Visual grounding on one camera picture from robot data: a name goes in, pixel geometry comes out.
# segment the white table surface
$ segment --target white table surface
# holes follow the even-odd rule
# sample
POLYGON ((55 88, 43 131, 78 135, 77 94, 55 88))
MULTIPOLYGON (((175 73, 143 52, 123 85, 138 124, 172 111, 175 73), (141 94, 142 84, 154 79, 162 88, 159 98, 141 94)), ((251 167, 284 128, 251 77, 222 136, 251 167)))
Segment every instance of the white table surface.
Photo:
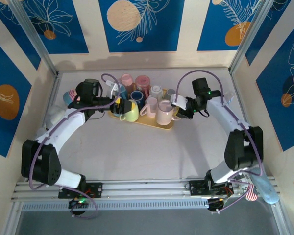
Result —
MULTIPOLYGON (((63 93, 74 89, 86 78, 100 80, 102 73, 117 78, 129 73, 136 78, 147 75, 152 85, 176 89, 182 75, 193 69, 97 70, 63 72, 55 104, 63 106, 63 93)), ((235 92, 227 68, 209 69, 222 81, 224 91, 235 92)), ((206 77, 211 90, 219 90, 214 77, 197 72, 186 77, 179 93, 194 97, 191 82, 206 77)), ((242 117, 237 98, 230 106, 242 117)), ((96 112, 92 118, 100 117, 96 112)), ((136 123, 119 121, 106 114, 102 119, 89 120, 65 143, 59 158, 64 169, 84 174, 87 180, 180 179, 204 177, 223 159, 227 136, 210 116, 199 113, 193 120, 174 123, 171 130, 160 130, 136 123)))

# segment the white mug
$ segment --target white mug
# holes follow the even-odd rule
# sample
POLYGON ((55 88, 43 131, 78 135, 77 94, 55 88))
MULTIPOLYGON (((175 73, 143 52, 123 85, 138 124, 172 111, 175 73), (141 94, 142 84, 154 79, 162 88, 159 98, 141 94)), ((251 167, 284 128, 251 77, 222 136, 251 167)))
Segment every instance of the white mug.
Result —
POLYGON ((149 95, 151 97, 156 98, 158 101, 161 101, 162 100, 162 96, 163 96, 163 91, 162 91, 161 86, 157 86, 157 85, 156 86, 152 86, 150 88, 149 95))
POLYGON ((171 103, 168 100, 161 100, 158 103, 157 111, 156 111, 156 122, 159 125, 166 126, 170 124, 170 122, 177 121, 180 118, 174 115, 174 108, 171 106, 171 103))
POLYGON ((141 109, 140 115, 147 114, 148 117, 154 118, 156 116, 158 101, 154 97, 148 97, 145 106, 141 109))

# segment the white wall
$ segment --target white wall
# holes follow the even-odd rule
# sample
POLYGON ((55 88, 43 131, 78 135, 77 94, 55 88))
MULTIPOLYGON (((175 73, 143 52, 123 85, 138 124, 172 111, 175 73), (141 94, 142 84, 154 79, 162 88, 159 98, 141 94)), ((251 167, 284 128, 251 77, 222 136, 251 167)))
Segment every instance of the white wall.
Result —
POLYGON ((281 197, 294 226, 294 147, 282 151, 256 84, 258 76, 293 29, 294 0, 285 10, 251 66, 244 59, 233 75, 249 120, 264 131, 264 162, 277 180, 281 197))
POLYGON ((73 0, 89 54, 53 54, 59 71, 176 67, 228 67, 236 50, 197 47, 211 0, 185 0, 176 52, 109 53, 98 1, 73 0))
POLYGON ((38 71, 0 20, 0 47, 31 83, 26 105, 16 130, 8 156, 0 156, 0 230, 5 221, 15 183, 21 176, 22 144, 32 138, 42 123, 53 78, 41 62, 38 71))

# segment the purple cable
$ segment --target purple cable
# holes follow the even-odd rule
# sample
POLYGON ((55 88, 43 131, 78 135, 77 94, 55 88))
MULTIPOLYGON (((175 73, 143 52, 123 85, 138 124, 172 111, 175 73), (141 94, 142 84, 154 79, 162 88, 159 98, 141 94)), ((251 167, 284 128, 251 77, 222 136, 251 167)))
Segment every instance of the purple cable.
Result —
MULTIPOLYGON (((110 75, 108 73, 104 73, 104 74, 101 75, 102 80, 103 80, 103 77, 104 76, 109 76, 109 77, 113 78, 115 80, 115 82, 117 83, 117 85, 118 85, 118 94, 117 94, 117 96, 109 104, 99 105, 99 106, 92 106, 92 107, 85 107, 85 108, 81 108, 81 109, 75 110, 72 113, 70 113, 67 117, 65 117, 61 121, 59 121, 58 124, 56 124, 56 126, 49 132, 49 135, 47 137, 45 137, 44 140, 41 142, 41 144, 38 146, 37 151, 35 152, 33 161, 31 162, 30 171, 29 171, 29 187, 32 190, 37 190, 37 189, 41 188, 43 185, 45 185, 45 184, 41 184, 41 185, 39 185, 37 187, 34 187, 34 185, 33 185, 34 167, 35 167, 35 163, 37 161, 38 154, 39 154, 42 146, 46 143, 46 141, 50 138, 50 136, 56 131, 56 129, 58 129, 59 126, 61 126, 63 122, 65 122, 66 120, 68 120, 69 117, 71 117, 72 115, 76 114, 77 112, 88 110, 88 109, 102 109, 102 108, 106 108, 106 107, 109 107, 110 105, 114 104, 117 101, 117 99, 119 98, 121 90, 120 90, 120 85, 119 85, 119 82, 117 81, 117 79, 114 76, 112 76, 112 75, 110 75)), ((96 205, 95 201, 91 197, 89 197, 87 194, 85 194, 85 193, 83 193, 83 192, 81 192, 81 191, 79 191, 77 189, 74 189, 74 188, 69 188, 69 187, 63 187, 63 188, 66 188, 68 190, 72 190, 74 192, 77 192, 79 194, 82 194, 82 195, 86 196, 95 205, 95 208, 96 208, 96 211, 97 211, 97 205, 96 205)), ((89 217, 79 217, 78 216, 77 218, 86 218, 86 219, 89 219, 90 217, 93 218, 95 216, 89 216, 89 217)))
MULTIPOLYGON (((219 82, 219 85, 220 85, 220 90, 221 90, 221 104, 223 105, 223 107, 231 114, 231 116, 236 120, 236 121, 239 121, 239 118, 231 111, 230 108, 228 108, 225 104, 224 104, 224 98, 223 98, 223 85, 220 81, 220 79, 212 72, 209 72, 207 70, 193 70, 193 71, 190 71, 188 73, 186 73, 184 76, 181 77, 181 79, 178 81, 177 83, 177 87, 176 87, 176 98, 175 98, 175 101, 177 102, 177 94, 178 94, 178 89, 179 89, 179 86, 182 82, 182 80, 189 74, 191 73, 194 73, 194 72, 205 72, 207 74, 210 74, 212 75, 218 82, 219 82)), ((249 174, 252 174, 252 175, 256 175, 256 176, 262 176, 263 175, 263 166, 262 166, 262 162, 261 162, 261 159, 260 159, 260 155, 259 155, 259 152, 258 152, 258 149, 256 147, 256 144, 252 138, 252 136, 250 135, 250 133, 248 132, 248 130, 246 129, 246 127, 240 123, 240 126, 243 128, 245 134, 247 135, 247 137, 249 138, 249 141, 251 143, 251 146, 253 147, 253 150, 256 154, 256 158, 257 158, 257 162, 258 162, 258 165, 259 165, 259 169, 260 169, 260 173, 259 174, 256 174, 254 172, 251 172, 251 171, 247 171, 247 170, 240 170, 238 172, 236 172, 235 174, 233 174, 232 176, 230 176, 228 178, 229 181, 233 182, 233 183, 245 183, 245 182, 238 182, 238 181, 233 181, 232 179, 237 176, 238 174, 240 174, 241 172, 244 172, 244 173, 249 173, 249 174)), ((250 191, 250 187, 248 187, 248 190, 247 192, 245 192, 242 196, 240 196, 237 200, 235 200, 233 203, 231 203, 230 205, 224 207, 223 209, 219 210, 218 212, 221 212, 227 208, 229 208, 230 206, 232 206, 233 204, 237 203, 238 201, 240 201, 248 192, 250 191)))

